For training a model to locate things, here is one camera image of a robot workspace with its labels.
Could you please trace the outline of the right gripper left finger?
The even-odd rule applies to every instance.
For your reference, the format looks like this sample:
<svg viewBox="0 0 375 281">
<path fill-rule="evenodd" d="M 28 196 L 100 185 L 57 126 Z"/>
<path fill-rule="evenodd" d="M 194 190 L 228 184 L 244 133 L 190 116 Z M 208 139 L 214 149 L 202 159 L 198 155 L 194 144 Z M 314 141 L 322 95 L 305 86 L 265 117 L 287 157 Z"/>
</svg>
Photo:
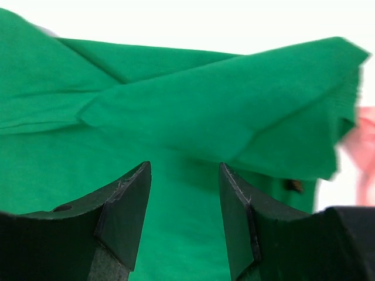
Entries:
<svg viewBox="0 0 375 281">
<path fill-rule="evenodd" d="M 51 211 L 1 213 L 2 280 L 127 280 L 151 189 L 151 164 Z"/>
</svg>

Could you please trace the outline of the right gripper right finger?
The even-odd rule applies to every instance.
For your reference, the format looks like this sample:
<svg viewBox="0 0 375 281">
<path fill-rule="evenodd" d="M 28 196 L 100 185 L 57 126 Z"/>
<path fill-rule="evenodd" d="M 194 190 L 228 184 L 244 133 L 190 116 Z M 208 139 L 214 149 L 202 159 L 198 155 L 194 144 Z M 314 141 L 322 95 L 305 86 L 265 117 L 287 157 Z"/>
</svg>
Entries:
<svg viewBox="0 0 375 281">
<path fill-rule="evenodd" d="M 374 208 L 333 206 L 308 214 L 219 168 L 232 280 L 373 280 Z"/>
</svg>

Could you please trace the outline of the green t-shirt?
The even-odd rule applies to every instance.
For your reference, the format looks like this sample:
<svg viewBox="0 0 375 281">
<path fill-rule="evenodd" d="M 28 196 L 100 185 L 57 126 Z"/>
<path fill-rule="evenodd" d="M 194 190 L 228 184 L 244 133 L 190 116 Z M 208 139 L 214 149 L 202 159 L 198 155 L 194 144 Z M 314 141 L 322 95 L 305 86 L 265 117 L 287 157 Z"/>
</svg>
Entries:
<svg viewBox="0 0 375 281">
<path fill-rule="evenodd" d="M 51 211 L 149 162 L 127 280 L 232 280 L 220 164 L 313 214 L 368 57 L 341 37 L 247 56 L 66 39 L 2 9 L 1 213 Z"/>
</svg>

